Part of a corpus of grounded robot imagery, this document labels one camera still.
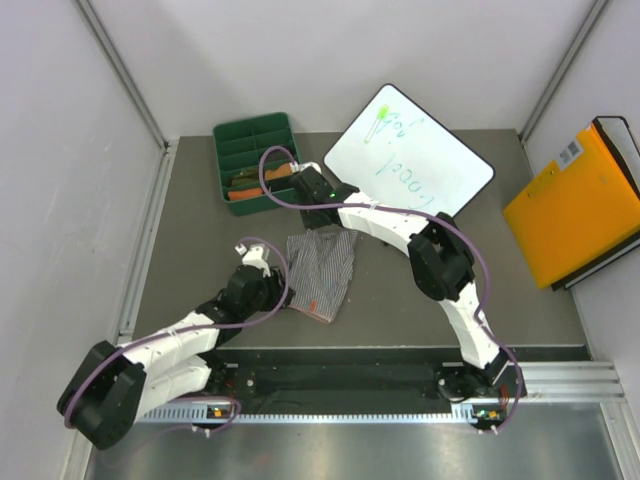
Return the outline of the green compartment tray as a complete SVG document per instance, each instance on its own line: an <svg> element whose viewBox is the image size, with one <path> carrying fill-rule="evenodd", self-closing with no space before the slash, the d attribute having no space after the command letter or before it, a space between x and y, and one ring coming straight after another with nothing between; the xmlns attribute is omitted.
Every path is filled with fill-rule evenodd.
<svg viewBox="0 0 640 480"><path fill-rule="evenodd" d="M289 116L284 112L274 112L221 123L213 128L212 134L221 195L231 214L246 216L276 208L277 204L264 194L244 201L230 201L229 190L261 187L261 185L258 181L229 187L227 180L241 170L258 169L262 155L273 146L279 146L282 149L268 156L264 171L288 162L302 162Z"/></svg>

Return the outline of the olive green underwear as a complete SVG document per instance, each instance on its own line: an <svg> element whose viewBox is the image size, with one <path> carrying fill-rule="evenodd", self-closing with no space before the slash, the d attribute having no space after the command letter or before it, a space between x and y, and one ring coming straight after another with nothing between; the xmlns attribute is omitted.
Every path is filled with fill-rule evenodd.
<svg viewBox="0 0 640 480"><path fill-rule="evenodd" d="M259 173L257 168L247 168L232 175L227 180L229 187L247 185L258 182Z"/></svg>

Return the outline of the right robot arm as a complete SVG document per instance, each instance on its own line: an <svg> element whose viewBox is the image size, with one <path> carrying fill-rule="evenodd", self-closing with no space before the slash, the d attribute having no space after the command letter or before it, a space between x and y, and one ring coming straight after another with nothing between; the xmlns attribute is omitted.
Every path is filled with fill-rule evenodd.
<svg viewBox="0 0 640 480"><path fill-rule="evenodd" d="M406 255L416 286L441 306L456 334L469 388L487 396L502 385L509 357L483 311L470 241L451 216L379 204L355 186L332 186L313 167L294 174L291 185L306 228L337 225L368 234Z"/></svg>

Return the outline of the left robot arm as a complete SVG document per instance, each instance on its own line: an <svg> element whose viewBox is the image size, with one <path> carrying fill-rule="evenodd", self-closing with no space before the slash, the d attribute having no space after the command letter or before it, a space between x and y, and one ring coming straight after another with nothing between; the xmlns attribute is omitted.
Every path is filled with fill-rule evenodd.
<svg viewBox="0 0 640 480"><path fill-rule="evenodd" d="M293 295L286 268L244 265L175 324L120 346L95 344L58 400L65 427L106 450L165 403L197 391L220 394L227 374L207 355L286 307Z"/></svg>

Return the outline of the grey striped underwear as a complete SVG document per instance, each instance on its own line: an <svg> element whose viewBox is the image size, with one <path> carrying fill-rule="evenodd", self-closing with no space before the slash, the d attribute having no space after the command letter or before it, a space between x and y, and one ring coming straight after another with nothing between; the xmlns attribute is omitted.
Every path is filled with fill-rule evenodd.
<svg viewBox="0 0 640 480"><path fill-rule="evenodd" d="M334 322L353 278L357 237L353 230L309 230L288 237L289 281L294 291L290 308L325 324Z"/></svg>

